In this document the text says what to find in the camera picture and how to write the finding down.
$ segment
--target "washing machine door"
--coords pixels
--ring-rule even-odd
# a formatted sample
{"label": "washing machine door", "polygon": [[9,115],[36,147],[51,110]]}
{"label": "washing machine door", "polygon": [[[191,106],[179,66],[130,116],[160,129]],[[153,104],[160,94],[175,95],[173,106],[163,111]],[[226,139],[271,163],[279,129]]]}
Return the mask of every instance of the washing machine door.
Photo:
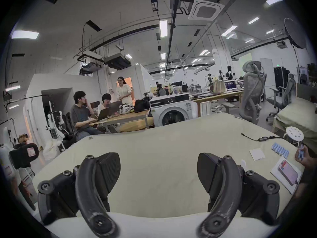
{"label": "washing machine door", "polygon": [[180,121],[185,121],[188,119],[189,119],[189,116],[183,108],[169,107],[161,113],[158,119],[158,123],[159,123],[159,126],[164,126],[164,125],[168,125],[168,124],[172,124],[172,123],[176,123]]}

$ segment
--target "gray t-shirt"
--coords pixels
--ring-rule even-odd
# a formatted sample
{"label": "gray t-shirt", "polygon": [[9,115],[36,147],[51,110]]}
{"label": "gray t-shirt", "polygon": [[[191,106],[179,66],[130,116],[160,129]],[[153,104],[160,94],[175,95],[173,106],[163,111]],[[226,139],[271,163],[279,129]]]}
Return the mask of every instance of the gray t-shirt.
{"label": "gray t-shirt", "polygon": [[70,109],[70,120],[72,121],[72,126],[74,134],[81,132],[83,129],[88,128],[89,124],[75,128],[75,124],[81,121],[87,121],[90,116],[90,111],[85,106],[78,107],[76,104]]}

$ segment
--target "backpack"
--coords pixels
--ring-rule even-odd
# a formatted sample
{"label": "backpack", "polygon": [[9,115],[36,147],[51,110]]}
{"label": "backpack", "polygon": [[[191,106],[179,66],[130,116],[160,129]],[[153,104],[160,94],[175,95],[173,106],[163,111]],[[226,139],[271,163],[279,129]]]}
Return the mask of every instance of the backpack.
{"label": "backpack", "polygon": [[146,97],[142,100],[135,101],[135,104],[134,104],[135,113],[139,113],[147,109],[150,109],[150,102]]}
{"label": "backpack", "polygon": [[120,114],[128,114],[134,111],[133,106],[129,104],[123,104],[119,106],[119,113]]}

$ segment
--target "black hair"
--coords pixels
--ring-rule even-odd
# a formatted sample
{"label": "black hair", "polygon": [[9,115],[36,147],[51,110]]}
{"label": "black hair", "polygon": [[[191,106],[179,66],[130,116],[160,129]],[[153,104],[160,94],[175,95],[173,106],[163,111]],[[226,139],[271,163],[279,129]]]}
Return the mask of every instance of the black hair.
{"label": "black hair", "polygon": [[86,96],[85,92],[83,92],[83,91],[77,91],[77,92],[74,94],[75,104],[78,104],[78,99],[81,99],[82,97],[85,97],[85,96]]}
{"label": "black hair", "polygon": [[111,101],[111,95],[110,95],[109,93],[105,93],[105,94],[102,96],[102,103],[103,103],[105,100]]}
{"label": "black hair", "polygon": [[124,81],[124,78],[123,78],[123,77],[118,77],[117,81],[119,80],[119,78],[122,79],[122,81],[123,81],[124,84],[127,84],[127,83]]}

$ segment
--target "washing machine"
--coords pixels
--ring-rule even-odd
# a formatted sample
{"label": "washing machine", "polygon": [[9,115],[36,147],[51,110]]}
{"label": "washing machine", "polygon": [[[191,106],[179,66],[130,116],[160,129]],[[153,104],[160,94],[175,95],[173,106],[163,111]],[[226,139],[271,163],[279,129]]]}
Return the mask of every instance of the washing machine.
{"label": "washing machine", "polygon": [[150,105],[156,127],[193,118],[188,93],[153,97]]}

